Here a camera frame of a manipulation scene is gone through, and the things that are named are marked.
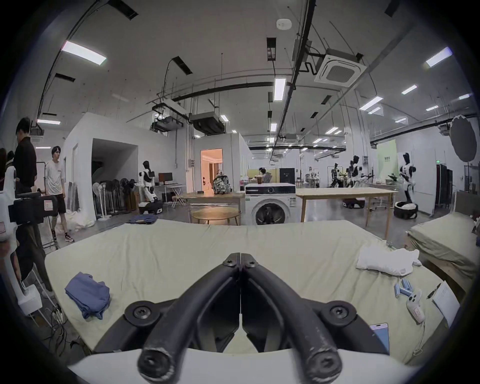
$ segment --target ceiling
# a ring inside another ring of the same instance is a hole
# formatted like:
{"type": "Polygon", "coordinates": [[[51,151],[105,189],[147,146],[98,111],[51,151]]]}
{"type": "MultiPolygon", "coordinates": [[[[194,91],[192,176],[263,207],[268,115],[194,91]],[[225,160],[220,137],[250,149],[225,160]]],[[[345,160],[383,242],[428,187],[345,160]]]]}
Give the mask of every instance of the ceiling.
{"type": "MultiPolygon", "coordinates": [[[[45,97],[43,112],[57,113],[61,125],[71,130],[87,111],[148,128],[151,123],[152,101],[161,91],[169,60],[180,56],[192,74],[185,75],[177,65],[170,64],[166,85],[169,97],[193,91],[237,83],[272,82],[273,66],[266,57],[266,38],[276,37],[275,71],[291,79],[292,51],[303,14],[301,0],[125,0],[138,16],[131,21],[110,6],[93,12],[71,41],[107,57],[100,66],[77,56],[61,53],[54,72],[75,78],[73,83],[54,79],[45,97]],[[287,31],[276,28],[276,20],[289,18],[293,27],[287,31]]],[[[400,6],[393,17],[384,11],[389,0],[325,0],[317,1],[312,25],[322,37],[321,43],[312,28],[312,47],[324,53],[324,47],[364,55],[366,65],[372,63],[387,44],[414,18],[400,6]]],[[[285,119],[283,132],[308,132],[303,138],[312,144],[332,126],[343,129],[349,119],[362,115],[370,137],[401,126],[402,117],[413,124],[437,115],[474,108],[471,98],[458,100],[470,88],[455,57],[449,57],[426,69],[425,61],[445,44],[425,26],[416,26],[356,87],[358,102],[349,106],[344,99],[330,113],[342,91],[339,87],[313,82],[311,73],[300,73],[297,87],[285,119]],[[401,92],[412,84],[414,91],[401,92]],[[383,116],[358,111],[376,94],[383,116]],[[321,105],[325,96],[330,103],[321,105]],[[427,112],[425,109],[440,108],[427,112]]],[[[282,102],[267,102],[272,87],[244,88],[200,96],[181,102],[194,113],[213,110],[208,99],[219,105],[218,115],[225,114],[227,131],[235,129],[247,143],[266,143],[272,110],[272,121],[279,122],[282,102]]],[[[343,145],[343,132],[331,135],[329,142],[343,145]]]]}

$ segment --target white controller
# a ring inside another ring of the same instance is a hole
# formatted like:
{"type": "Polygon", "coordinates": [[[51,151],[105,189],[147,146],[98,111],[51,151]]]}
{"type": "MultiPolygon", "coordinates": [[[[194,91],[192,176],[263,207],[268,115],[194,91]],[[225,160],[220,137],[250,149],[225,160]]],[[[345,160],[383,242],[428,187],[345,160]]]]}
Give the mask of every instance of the white controller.
{"type": "Polygon", "coordinates": [[[421,290],[419,290],[418,292],[413,292],[407,300],[407,308],[418,324],[421,324],[425,321],[425,315],[423,314],[423,310],[420,307],[420,299],[421,290]]]}

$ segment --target paper sheet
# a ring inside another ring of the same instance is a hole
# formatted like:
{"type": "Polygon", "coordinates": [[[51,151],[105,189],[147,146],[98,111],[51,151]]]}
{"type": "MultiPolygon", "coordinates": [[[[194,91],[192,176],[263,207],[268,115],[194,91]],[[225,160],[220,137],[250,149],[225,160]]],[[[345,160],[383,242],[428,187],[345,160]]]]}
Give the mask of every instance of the paper sheet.
{"type": "Polygon", "coordinates": [[[450,328],[455,319],[456,312],[458,308],[460,308],[460,304],[446,281],[439,286],[432,300],[447,320],[448,327],[450,328]]]}

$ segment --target label sticker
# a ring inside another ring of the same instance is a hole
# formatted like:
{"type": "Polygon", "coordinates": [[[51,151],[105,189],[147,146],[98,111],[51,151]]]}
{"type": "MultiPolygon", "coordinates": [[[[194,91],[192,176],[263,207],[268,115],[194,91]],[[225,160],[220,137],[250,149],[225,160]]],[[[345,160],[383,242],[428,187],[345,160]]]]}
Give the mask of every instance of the label sticker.
{"type": "Polygon", "coordinates": [[[43,209],[45,211],[53,211],[53,201],[51,200],[44,200],[43,201],[43,209]]]}

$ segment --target mattress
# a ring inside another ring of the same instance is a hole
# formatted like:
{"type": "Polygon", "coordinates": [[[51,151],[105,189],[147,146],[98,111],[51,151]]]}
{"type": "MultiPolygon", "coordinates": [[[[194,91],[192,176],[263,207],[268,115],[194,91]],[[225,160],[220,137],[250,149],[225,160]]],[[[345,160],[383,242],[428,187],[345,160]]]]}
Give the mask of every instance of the mattress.
{"type": "MultiPolygon", "coordinates": [[[[277,226],[211,226],[158,220],[152,225],[125,224],[50,253],[46,267],[64,313],[80,337],[94,349],[103,334],[137,300],[160,302],[180,296],[233,252],[250,253],[304,298],[353,304],[368,324],[388,323],[390,352],[407,362],[420,342],[423,327],[396,299],[396,277],[355,268],[364,244],[386,243],[347,221],[317,221],[277,226]],[[84,320],[65,287],[78,272],[110,287],[111,304],[103,320],[84,320]]],[[[425,267],[408,277],[415,288],[432,291],[440,279],[425,267]]],[[[424,300],[428,340],[441,319],[424,300]]],[[[226,352],[255,349],[239,330],[226,352]]]]}
{"type": "Polygon", "coordinates": [[[480,265],[473,220],[452,212],[438,219],[415,225],[407,233],[414,248],[441,268],[467,291],[480,265]]]}

